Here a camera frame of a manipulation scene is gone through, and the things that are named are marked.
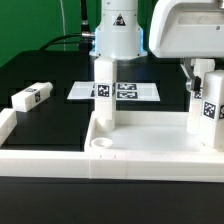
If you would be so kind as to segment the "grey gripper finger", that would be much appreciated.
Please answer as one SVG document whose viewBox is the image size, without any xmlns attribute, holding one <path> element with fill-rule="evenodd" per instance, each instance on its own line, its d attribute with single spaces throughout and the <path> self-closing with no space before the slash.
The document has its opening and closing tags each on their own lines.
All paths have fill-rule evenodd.
<svg viewBox="0 0 224 224">
<path fill-rule="evenodd" d="M 186 89 L 191 92 L 199 92 L 201 86 L 201 78 L 194 74 L 194 63 L 192 58 L 183 58 L 180 62 L 181 68 L 187 77 Z"/>
</svg>

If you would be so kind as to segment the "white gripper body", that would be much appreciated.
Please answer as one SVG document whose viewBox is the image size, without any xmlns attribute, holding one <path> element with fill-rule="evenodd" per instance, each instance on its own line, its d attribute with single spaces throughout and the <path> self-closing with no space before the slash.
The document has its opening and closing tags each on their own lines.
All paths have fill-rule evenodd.
<svg viewBox="0 0 224 224">
<path fill-rule="evenodd" d="M 158 58 L 224 58 L 224 0 L 158 0 L 149 49 Z"/>
</svg>

